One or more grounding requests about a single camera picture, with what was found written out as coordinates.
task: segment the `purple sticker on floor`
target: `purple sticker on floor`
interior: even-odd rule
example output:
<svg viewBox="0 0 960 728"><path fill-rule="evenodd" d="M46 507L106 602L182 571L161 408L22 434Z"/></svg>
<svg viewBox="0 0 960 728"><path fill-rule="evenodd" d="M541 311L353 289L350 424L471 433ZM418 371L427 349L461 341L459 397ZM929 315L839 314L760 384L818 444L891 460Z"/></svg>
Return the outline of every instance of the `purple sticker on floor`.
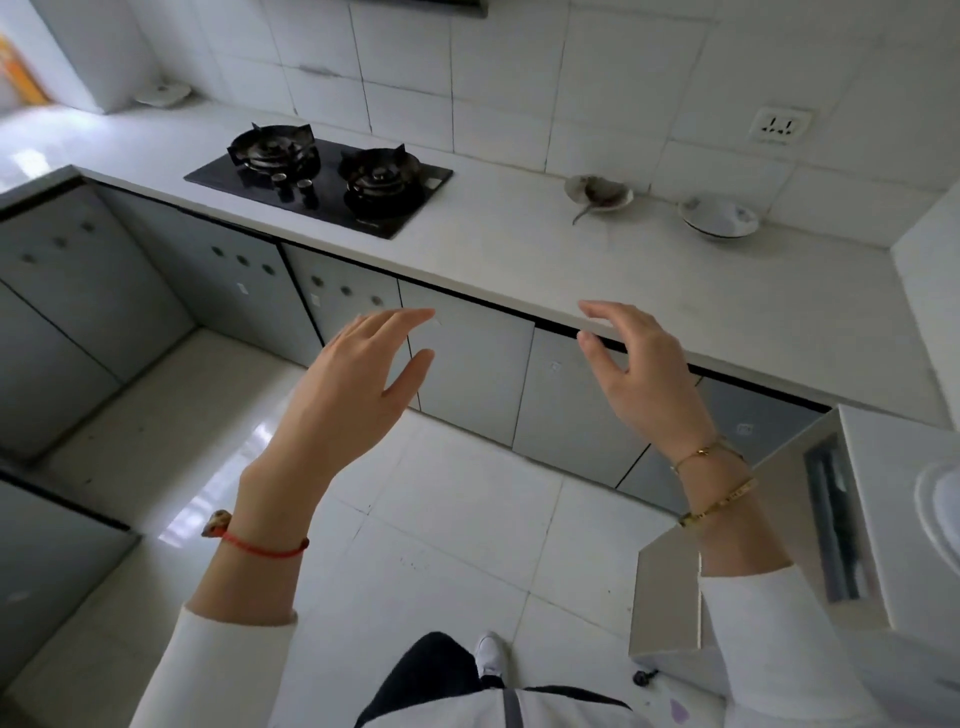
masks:
<svg viewBox="0 0 960 728"><path fill-rule="evenodd" d="M690 711L673 698L670 698L670 715L673 717L673 722L681 725L690 720Z"/></svg>

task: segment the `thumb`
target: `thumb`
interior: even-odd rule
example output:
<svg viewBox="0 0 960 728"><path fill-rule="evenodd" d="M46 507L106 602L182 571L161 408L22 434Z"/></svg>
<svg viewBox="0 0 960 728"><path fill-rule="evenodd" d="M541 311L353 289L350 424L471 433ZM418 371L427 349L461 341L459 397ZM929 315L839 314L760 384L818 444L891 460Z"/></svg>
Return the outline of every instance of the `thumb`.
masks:
<svg viewBox="0 0 960 728"><path fill-rule="evenodd" d="M422 349L407 363L400 376L383 393L385 399L402 409L410 404L417 390L426 379L426 373L433 363L432 349Z"/></svg>
<svg viewBox="0 0 960 728"><path fill-rule="evenodd" d="M616 365L616 362L610 356L610 352L607 351L607 347L603 345L596 334L589 331L580 331L577 333L577 342L587 357L593 375L600 382L600 388L604 392L609 392L623 376L623 370Z"/></svg>

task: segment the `white shoe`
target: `white shoe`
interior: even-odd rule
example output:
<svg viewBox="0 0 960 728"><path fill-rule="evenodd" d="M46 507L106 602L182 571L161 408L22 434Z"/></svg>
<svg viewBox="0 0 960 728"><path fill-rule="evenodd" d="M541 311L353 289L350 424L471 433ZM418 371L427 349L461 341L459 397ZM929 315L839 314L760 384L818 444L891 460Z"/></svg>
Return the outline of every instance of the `white shoe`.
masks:
<svg viewBox="0 0 960 728"><path fill-rule="evenodd" d="M473 659L477 664L477 675L495 675L506 682L507 653L503 641L494 632L484 632L480 635L477 646L473 648Z"/></svg>

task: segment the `cabinet door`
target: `cabinet door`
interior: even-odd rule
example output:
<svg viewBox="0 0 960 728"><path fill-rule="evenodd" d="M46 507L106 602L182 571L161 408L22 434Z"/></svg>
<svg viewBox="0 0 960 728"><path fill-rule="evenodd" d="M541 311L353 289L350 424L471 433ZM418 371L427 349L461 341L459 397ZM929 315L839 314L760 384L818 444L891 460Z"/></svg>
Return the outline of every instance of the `cabinet door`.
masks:
<svg viewBox="0 0 960 728"><path fill-rule="evenodd" d="M194 326L90 187L7 220L0 236L0 279L124 381Z"/></svg>
<svg viewBox="0 0 960 728"><path fill-rule="evenodd" d="M698 390L717 429L751 465L757 465L820 417L820 413L801 405L706 376ZM688 510L679 478L666 458L652 448L637 461L619 490L672 513Z"/></svg>
<svg viewBox="0 0 960 728"><path fill-rule="evenodd" d="M400 291L393 276L295 245L284 243L283 250L324 341L330 341L359 314L400 308ZM394 357L388 385L409 361L410 347L405 344Z"/></svg>
<svg viewBox="0 0 960 728"><path fill-rule="evenodd" d="M437 310L410 332L414 354L437 353L420 388L420 409L512 444L534 323L406 280L399 284L405 307Z"/></svg>
<svg viewBox="0 0 960 728"><path fill-rule="evenodd" d="M626 368L627 354L611 356ZM514 451L614 488L646 446L613 414L577 340L538 328Z"/></svg>
<svg viewBox="0 0 960 728"><path fill-rule="evenodd" d="M120 382L0 283L0 449L43 452Z"/></svg>
<svg viewBox="0 0 960 728"><path fill-rule="evenodd" d="M321 343L273 243L175 207L102 188L202 326L303 366Z"/></svg>
<svg viewBox="0 0 960 728"><path fill-rule="evenodd" d="M0 477L0 690L135 542Z"/></svg>

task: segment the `wall socket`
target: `wall socket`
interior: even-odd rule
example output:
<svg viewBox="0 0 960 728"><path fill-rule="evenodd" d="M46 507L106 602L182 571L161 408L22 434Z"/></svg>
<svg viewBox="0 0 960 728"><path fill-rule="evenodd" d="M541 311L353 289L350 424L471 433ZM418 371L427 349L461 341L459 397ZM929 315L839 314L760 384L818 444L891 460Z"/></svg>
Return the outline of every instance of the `wall socket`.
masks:
<svg viewBox="0 0 960 728"><path fill-rule="evenodd" d="M756 113L747 138L763 144L796 144L810 128L813 111L763 107Z"/></svg>

